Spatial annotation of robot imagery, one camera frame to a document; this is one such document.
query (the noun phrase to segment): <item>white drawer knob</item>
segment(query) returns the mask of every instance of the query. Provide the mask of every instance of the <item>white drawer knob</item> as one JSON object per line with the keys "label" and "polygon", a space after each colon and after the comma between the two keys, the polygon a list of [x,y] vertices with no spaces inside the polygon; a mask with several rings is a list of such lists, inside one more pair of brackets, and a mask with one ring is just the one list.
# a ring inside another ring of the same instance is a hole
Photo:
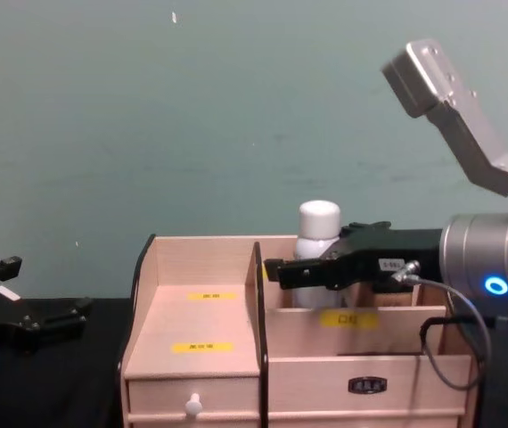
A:
{"label": "white drawer knob", "polygon": [[202,411],[201,396],[193,394],[184,405],[184,409],[188,416],[197,416]]}

